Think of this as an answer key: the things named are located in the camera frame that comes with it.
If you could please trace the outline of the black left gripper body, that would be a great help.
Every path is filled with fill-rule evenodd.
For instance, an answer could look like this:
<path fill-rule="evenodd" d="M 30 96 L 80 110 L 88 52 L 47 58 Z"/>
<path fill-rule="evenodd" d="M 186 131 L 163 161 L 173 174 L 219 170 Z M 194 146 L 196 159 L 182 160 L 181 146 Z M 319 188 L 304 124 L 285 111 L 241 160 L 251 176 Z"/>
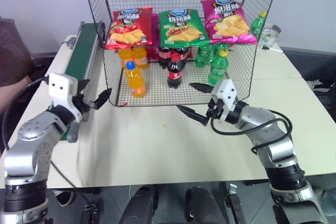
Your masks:
<path fill-rule="evenodd" d="M 85 100 L 84 95 L 81 93 L 72 97 L 72 102 L 74 106 L 78 109 L 80 114 L 85 114 L 89 112 L 91 109 L 95 109 L 95 104 L 91 101 Z"/>

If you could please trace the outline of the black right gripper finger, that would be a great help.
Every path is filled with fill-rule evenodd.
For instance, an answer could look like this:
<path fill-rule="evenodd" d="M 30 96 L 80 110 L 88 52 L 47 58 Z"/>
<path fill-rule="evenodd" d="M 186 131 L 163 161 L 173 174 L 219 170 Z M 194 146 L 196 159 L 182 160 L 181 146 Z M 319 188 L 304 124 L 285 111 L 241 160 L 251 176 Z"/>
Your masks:
<path fill-rule="evenodd" d="M 209 121 L 209 117 L 198 114 L 195 112 L 195 110 L 188 108 L 186 106 L 183 105 L 177 105 L 177 108 L 184 113 L 187 117 L 200 122 L 203 126 L 206 126 L 208 124 Z"/>
<path fill-rule="evenodd" d="M 191 86 L 192 88 L 202 93 L 211 93 L 214 88 L 213 86 L 210 86 L 208 84 L 197 83 L 197 82 L 190 83 L 189 86 Z"/>

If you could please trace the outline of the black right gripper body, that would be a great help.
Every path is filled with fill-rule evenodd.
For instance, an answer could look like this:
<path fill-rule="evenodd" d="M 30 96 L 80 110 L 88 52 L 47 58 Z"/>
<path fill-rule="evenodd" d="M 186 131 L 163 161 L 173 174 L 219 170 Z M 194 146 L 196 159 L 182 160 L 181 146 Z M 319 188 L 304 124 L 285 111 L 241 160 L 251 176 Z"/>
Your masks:
<path fill-rule="evenodd" d="M 223 114 L 223 106 L 224 102 L 222 99 L 214 101 L 213 98 L 208 103 L 208 110 L 206 112 L 206 120 L 205 123 L 207 124 L 210 119 L 217 119 L 219 120 Z"/>

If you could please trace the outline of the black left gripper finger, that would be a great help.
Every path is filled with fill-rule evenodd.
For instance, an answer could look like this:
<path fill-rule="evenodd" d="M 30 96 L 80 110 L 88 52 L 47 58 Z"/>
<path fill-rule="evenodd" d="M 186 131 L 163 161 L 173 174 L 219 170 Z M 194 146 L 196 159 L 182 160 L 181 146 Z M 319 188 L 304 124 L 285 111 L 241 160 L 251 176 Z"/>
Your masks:
<path fill-rule="evenodd" d="M 95 110 L 100 109 L 109 100 L 111 91 L 112 89 L 108 88 L 101 92 L 96 100 L 89 102 L 89 106 Z"/>
<path fill-rule="evenodd" d="M 77 84 L 77 95 L 84 94 L 86 86 L 87 86 L 88 83 L 89 83 L 89 79 L 84 79 L 84 80 L 78 81 L 78 84 Z"/>

